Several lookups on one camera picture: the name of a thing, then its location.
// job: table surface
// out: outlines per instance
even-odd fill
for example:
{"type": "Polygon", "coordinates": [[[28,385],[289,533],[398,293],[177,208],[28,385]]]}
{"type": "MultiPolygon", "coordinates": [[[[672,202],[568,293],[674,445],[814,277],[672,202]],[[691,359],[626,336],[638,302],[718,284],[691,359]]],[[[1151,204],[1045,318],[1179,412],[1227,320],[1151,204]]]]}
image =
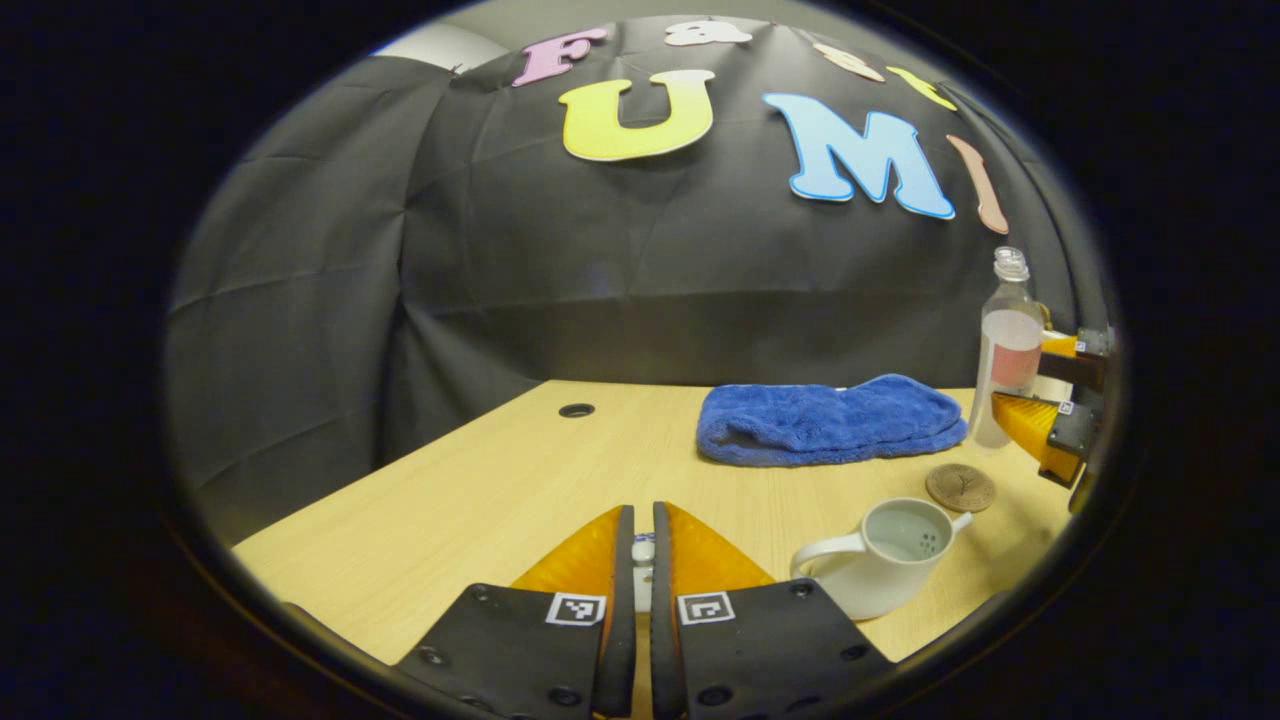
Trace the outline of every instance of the table surface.
{"type": "MultiPolygon", "coordinates": [[[[710,388],[549,380],[247,538],[236,556],[276,598],[396,664],[471,583],[511,584],[582,524],[617,506],[653,529],[652,505],[690,511],[774,579],[800,546],[856,529],[890,497],[929,500],[933,468],[963,462],[997,495],[904,607],[859,629],[901,660],[1011,588],[1070,515],[1069,491],[1016,445],[968,446],[814,468],[735,468],[694,446],[710,388]],[[589,402],[595,413],[562,418],[589,402]]],[[[942,391],[965,409],[973,389],[942,391]]],[[[636,715],[648,712],[648,625],[636,715]]]]}

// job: pink letter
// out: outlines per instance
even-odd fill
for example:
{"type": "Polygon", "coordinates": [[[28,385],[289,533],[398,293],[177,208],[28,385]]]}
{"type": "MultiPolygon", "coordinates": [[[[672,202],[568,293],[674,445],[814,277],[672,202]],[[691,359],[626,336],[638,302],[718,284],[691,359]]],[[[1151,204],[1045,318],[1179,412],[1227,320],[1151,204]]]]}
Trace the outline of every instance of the pink letter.
{"type": "Polygon", "coordinates": [[[948,135],[947,140],[960,152],[964,167],[969,170],[969,178],[973,179],[973,188],[978,191],[978,218],[982,219],[982,224],[1000,234],[1009,234],[1009,220],[1000,211],[1000,200],[996,200],[996,188],[991,186],[982,154],[954,135],[948,135]]]}
{"type": "Polygon", "coordinates": [[[608,35],[607,29],[598,27],[553,37],[525,47],[529,63],[525,64],[524,74],[511,81],[511,86],[520,87],[521,85],[529,85],[570,72],[573,69],[573,65],[562,61],[563,58],[581,60],[591,50],[593,40],[604,40],[608,35]]]}

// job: coaster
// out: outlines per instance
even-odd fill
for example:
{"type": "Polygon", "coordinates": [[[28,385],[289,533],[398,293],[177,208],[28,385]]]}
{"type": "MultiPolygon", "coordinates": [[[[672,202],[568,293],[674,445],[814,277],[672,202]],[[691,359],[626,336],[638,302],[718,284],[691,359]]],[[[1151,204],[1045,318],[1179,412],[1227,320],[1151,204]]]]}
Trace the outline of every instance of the coaster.
{"type": "Polygon", "coordinates": [[[934,468],[925,478],[924,488],[938,505],[956,512],[980,512],[996,500],[996,483],[969,465],[934,468]]]}

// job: letter m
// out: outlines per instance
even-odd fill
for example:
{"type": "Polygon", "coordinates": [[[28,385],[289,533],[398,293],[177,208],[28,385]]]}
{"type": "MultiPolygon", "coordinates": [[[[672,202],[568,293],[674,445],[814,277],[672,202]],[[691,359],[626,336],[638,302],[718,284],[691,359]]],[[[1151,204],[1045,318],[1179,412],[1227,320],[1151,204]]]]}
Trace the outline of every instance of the letter m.
{"type": "Polygon", "coordinates": [[[859,133],[831,108],[804,95],[769,92],[764,102],[782,111],[796,143],[800,172],[791,177],[791,190],[800,197],[847,201],[854,186],[836,170],[836,158],[876,202],[888,191],[890,168],[897,170],[899,205],[913,213],[950,220],[955,208],[942,195],[937,178],[915,141],[915,126],[884,113],[867,114],[867,131],[859,133]]]}

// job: microfiber cloth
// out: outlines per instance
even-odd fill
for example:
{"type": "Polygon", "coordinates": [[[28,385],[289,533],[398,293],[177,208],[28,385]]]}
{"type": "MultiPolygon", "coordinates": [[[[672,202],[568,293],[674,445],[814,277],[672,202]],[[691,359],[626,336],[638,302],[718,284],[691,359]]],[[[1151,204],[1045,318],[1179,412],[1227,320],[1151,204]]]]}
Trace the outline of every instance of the microfiber cloth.
{"type": "Polygon", "coordinates": [[[698,419],[698,448],[731,465],[832,465],[937,452],[966,430],[955,400],[891,374],[849,389],[714,388],[698,419]]]}

